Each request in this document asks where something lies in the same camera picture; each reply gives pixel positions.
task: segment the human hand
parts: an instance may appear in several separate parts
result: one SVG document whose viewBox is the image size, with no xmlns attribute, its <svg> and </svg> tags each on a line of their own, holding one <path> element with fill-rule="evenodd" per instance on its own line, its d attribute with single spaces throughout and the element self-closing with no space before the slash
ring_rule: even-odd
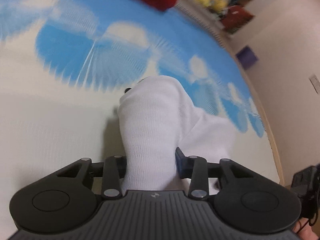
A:
<svg viewBox="0 0 320 240">
<path fill-rule="evenodd" d="M 296 222 L 292 231 L 297 233 L 301 240 L 318 240 L 318 236 L 312 231 L 311 226 L 307 222 L 307 218 L 301 218 Z"/>
</svg>

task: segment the wooden trim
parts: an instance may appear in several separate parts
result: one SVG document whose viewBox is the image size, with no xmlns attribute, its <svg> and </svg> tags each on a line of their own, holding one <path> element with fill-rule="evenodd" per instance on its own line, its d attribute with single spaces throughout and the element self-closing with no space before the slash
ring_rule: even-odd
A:
<svg viewBox="0 0 320 240">
<path fill-rule="evenodd" d="M 267 116 L 266 116 L 266 112 L 263 109 L 262 103 L 261 103 L 261 101 L 260 101 L 260 99 L 258 97 L 258 94 L 257 94 L 256 90 L 254 89 L 249 77 L 247 76 L 246 72 L 242 68 L 240 62 L 236 58 L 236 55 L 233 52 L 233 50 L 231 49 L 231 47 L 229 46 L 228 42 L 226 42 L 226 40 L 228 39 L 226 33 L 220 32 L 220 38 L 221 38 L 222 42 L 224 43 L 225 49 L 229 52 L 231 57 L 233 57 L 234 61 L 237 63 L 238 68 L 240 70 L 240 73 L 241 73 L 244 81 L 247 83 L 247 85 L 249 87 L 250 93 L 252 95 L 252 100 L 253 100 L 253 102 L 254 102 L 254 104 L 255 104 L 255 106 L 256 106 L 259 114 L 260 114 L 260 117 L 261 117 L 261 119 L 263 121 L 263 124 L 264 124 L 264 128 L 266 129 L 266 133 L 268 135 L 268 139 L 269 139 L 270 146 L 271 146 L 272 153 L 273 153 L 273 159 L 275 161 L 276 169 L 277 169 L 278 176 L 279 176 L 279 179 L 280 179 L 279 184 L 284 186 L 284 175 L 283 175 L 283 169 L 282 169 L 282 166 L 281 166 L 279 151 L 278 151 L 278 147 L 276 145 L 276 141 L 275 141 L 274 135 L 272 133 L 270 124 L 268 122 L 268 119 L 267 119 Z"/>
</svg>

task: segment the black round object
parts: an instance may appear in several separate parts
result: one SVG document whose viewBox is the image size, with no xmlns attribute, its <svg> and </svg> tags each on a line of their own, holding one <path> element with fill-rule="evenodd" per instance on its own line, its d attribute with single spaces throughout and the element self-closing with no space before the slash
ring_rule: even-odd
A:
<svg viewBox="0 0 320 240">
<path fill-rule="evenodd" d="M 272 234 L 294 225 L 300 200 L 286 188 L 255 178 L 236 179 L 214 198 L 217 214 L 227 224 L 253 234 Z"/>
<path fill-rule="evenodd" d="M 60 233 L 78 227 L 95 212 L 97 198 L 76 178 L 53 177 L 18 191 L 10 201 L 15 223 L 36 233 Z"/>
<path fill-rule="evenodd" d="M 32 204 L 40 211 L 58 211 L 68 205 L 69 195 L 59 190 L 46 190 L 37 194 Z"/>
</svg>

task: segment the white fabric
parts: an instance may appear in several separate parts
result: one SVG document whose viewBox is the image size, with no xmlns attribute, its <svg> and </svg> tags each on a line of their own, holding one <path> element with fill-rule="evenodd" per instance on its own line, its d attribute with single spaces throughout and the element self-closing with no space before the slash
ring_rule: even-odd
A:
<svg viewBox="0 0 320 240">
<path fill-rule="evenodd" d="M 148 77 L 120 99 L 120 132 L 127 154 L 123 191 L 183 189 L 175 149 L 208 162 L 228 158 L 234 127 L 226 118 L 194 107 L 181 84 Z"/>
</svg>

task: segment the wall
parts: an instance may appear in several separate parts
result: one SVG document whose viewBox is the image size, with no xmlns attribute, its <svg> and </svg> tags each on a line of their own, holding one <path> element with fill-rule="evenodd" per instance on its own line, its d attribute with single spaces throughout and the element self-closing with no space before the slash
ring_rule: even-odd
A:
<svg viewBox="0 0 320 240">
<path fill-rule="evenodd" d="M 256 17 L 230 40 L 249 45 L 259 62 L 247 74 L 264 106 L 279 149 L 285 184 L 320 162 L 320 0 L 253 0 Z"/>
</svg>

